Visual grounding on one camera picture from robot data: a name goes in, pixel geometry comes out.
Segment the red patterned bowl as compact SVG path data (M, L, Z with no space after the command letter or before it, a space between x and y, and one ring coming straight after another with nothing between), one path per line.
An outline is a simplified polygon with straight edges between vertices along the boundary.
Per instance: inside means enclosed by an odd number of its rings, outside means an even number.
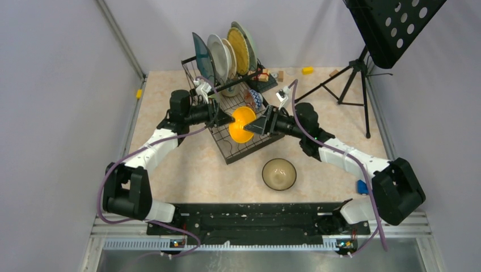
M253 111L258 112L263 106L263 97L257 91L249 89L244 92L244 102Z

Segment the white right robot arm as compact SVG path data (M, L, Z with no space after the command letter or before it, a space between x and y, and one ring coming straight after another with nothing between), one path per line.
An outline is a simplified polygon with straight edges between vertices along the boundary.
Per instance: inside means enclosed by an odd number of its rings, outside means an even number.
M348 233L356 223L384 220L401 224L426 200L426 195L410 163L403 158L377 158L351 147L319 126L318 114L310 103L294 107L295 114L285 114L272 105L256 120L244 125L255 134L285 134L300 139L303 152L354 175L366 183L366 197L345 201L332 225L339 233Z

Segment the light green flower plate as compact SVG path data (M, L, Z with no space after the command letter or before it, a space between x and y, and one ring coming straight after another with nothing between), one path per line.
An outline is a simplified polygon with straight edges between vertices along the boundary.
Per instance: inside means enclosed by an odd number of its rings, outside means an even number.
M247 48L250 56L250 70L256 71L258 69L257 47L252 35L250 34L250 32L247 30L246 27L242 26L240 23L236 21L233 21L231 23L231 27L235 27L239 29L240 32L243 34L244 39L246 40L246 43L247 43Z

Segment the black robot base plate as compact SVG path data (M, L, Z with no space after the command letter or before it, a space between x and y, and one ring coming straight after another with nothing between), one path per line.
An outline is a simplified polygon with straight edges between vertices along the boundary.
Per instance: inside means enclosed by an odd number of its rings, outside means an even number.
M358 235L371 233L368 222L348 224L340 202L178 203L171 226L188 231L203 246L321 246L355 248Z

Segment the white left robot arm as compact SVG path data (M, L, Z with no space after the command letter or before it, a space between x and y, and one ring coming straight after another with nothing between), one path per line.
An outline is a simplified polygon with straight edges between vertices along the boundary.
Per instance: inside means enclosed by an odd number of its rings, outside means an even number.
M213 100L193 105L187 90L173 91L169 103L165 118L149 140L137 151L107 167L99 210L130 220L159 221L163 230L175 234L182 227L182 219L175 215L173 204L153 200L149 172L179 147L185 137L193 134L189 130L191 126L205 124L211 128L230 124L235 119Z

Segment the white plate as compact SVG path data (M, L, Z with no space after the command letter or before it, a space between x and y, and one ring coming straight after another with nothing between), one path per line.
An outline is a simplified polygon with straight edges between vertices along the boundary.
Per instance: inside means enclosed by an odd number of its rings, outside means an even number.
M230 52L222 39L216 34L210 34L207 47L210 50L219 82L225 83L229 76L231 66Z

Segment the brown glazed bowl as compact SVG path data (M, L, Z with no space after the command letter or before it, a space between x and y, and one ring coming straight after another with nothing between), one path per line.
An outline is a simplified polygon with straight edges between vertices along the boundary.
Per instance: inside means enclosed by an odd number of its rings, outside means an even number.
M297 171L290 161L283 158L274 158L264 165L261 176L270 189L284 191L295 184Z

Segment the yellow bowl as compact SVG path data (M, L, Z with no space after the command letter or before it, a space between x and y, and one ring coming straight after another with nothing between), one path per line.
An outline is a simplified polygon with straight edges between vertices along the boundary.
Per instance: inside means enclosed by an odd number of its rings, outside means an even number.
M251 108L243 106L237 108L232 113L232 117L234 122L229 124L229 135L234 142L247 143L253 138L254 133L244 130L244 127L256 120L255 112Z

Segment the cream floral plate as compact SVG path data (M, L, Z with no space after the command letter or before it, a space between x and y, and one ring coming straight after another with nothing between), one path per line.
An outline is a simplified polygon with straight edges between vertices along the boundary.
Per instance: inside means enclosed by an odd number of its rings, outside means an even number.
M229 57L230 57L230 68L229 68L229 73L228 73L228 78L232 79L234 78L235 74L237 73L237 58L235 56L235 52L233 50L232 45L227 39L221 39L223 45L228 49L229 51Z

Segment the yellow bamboo pattern plate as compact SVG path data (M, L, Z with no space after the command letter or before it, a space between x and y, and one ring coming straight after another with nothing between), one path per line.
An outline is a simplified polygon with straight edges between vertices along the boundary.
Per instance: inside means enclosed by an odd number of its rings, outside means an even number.
M231 44L237 60L237 73L246 75L250 68L250 54L246 39L238 28L231 27L227 34L227 40Z

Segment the dark teal square plate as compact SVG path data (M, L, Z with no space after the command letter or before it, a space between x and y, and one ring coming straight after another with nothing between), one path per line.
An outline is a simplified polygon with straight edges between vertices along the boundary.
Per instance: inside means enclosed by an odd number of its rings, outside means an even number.
M215 87L217 87L216 69L212 54L207 47L207 44L197 33L192 32L192 37L197 69L202 77L208 79Z

